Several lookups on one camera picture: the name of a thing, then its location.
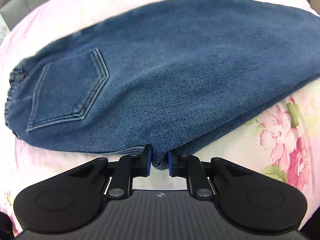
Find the blue denim pants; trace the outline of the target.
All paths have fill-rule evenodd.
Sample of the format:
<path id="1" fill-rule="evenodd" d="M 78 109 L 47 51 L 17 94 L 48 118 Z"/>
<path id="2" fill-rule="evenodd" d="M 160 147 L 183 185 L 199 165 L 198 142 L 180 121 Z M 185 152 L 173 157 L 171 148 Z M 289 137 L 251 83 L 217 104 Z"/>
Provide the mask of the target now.
<path id="1" fill-rule="evenodd" d="M 319 17 L 166 0 L 56 40 L 10 74 L 5 124 L 54 151 L 194 154 L 319 78 Z"/>

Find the pink duvet cover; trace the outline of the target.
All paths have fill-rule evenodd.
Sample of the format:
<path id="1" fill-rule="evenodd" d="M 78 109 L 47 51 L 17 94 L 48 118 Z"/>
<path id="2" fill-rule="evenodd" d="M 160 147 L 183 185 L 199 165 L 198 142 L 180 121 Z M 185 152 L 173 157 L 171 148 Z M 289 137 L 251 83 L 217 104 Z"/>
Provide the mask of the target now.
<path id="1" fill-rule="evenodd" d="M 231 161 L 284 182 L 304 194 L 308 207 L 296 231 L 259 235 L 225 220 L 211 202 L 196 200 L 186 180 L 153 165 L 136 177 L 131 195 L 111 200 L 86 226 L 65 233 L 23 229 L 14 200 L 25 188 L 96 158 L 118 161 L 142 154 L 54 151 L 29 145 L 5 124 L 10 74 L 48 44 L 114 16 L 166 0 L 49 0 L 27 15 L 1 44 L 1 221 L 10 239 L 303 239 L 299 228 L 319 207 L 319 78 L 288 95 L 194 155 Z M 319 17 L 306 0 L 252 0 L 293 7 Z"/>

